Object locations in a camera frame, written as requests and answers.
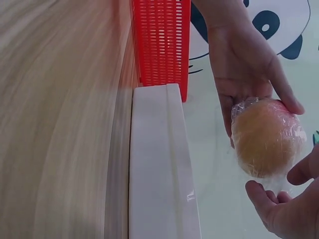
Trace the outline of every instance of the round bread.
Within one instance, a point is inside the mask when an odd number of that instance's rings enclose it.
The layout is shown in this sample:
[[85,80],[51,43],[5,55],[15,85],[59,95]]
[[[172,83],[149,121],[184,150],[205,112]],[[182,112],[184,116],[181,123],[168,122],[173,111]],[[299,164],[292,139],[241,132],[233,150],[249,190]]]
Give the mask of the round bread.
[[292,164],[306,134],[298,118],[281,101],[266,99],[236,116],[232,138],[242,169],[253,177],[265,178]]

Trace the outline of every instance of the red plastic basket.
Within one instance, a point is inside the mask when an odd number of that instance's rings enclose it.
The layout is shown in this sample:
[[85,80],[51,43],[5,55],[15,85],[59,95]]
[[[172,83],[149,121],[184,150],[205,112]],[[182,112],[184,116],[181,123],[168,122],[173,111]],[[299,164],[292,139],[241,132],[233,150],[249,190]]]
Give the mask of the red plastic basket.
[[187,99],[190,0],[133,0],[143,86],[178,83]]

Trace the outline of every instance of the glass surface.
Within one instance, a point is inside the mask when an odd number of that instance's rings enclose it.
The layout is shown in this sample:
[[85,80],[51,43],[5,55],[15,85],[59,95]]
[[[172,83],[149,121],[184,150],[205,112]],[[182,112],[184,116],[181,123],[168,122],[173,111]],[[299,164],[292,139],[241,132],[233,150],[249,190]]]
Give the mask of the glass surface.
[[[319,1],[310,1],[311,15],[306,25],[307,11],[296,5],[302,0],[250,0],[252,18],[263,9],[280,13],[277,33],[269,43],[278,52],[286,75],[296,96],[305,106],[300,117],[307,133],[305,154],[313,147],[313,134],[319,130]],[[255,20],[261,31],[273,29],[274,23]],[[203,239],[271,239],[256,214],[244,189],[247,177],[236,162],[233,149],[224,129],[219,99],[209,64],[207,42],[191,26],[191,51],[188,100],[183,105],[194,183],[198,199]],[[287,184],[292,196],[304,189]]]

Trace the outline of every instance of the panda illustration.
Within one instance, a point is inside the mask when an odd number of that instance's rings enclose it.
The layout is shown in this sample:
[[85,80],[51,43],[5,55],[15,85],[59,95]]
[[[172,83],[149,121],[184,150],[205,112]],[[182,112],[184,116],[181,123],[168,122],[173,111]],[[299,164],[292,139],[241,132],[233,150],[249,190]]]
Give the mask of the panda illustration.
[[[299,57],[303,44],[302,33],[311,15],[308,0],[243,0],[243,4],[248,10],[253,25],[268,41],[276,54],[289,60]],[[202,40],[198,40],[195,31]],[[205,54],[208,54],[206,25],[201,13],[192,3],[190,74],[200,70],[194,70],[195,61],[204,57]]]

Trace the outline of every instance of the black panda marking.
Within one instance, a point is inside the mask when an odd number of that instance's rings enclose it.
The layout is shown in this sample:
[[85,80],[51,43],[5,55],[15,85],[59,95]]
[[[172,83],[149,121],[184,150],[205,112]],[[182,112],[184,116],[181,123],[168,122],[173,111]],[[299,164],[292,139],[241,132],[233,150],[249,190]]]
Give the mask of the black panda marking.
[[280,27],[280,19],[273,11],[261,11],[253,19],[255,28],[264,36],[266,40],[271,38]]
[[244,5],[245,5],[245,7],[248,7],[249,6],[249,0],[244,0]]

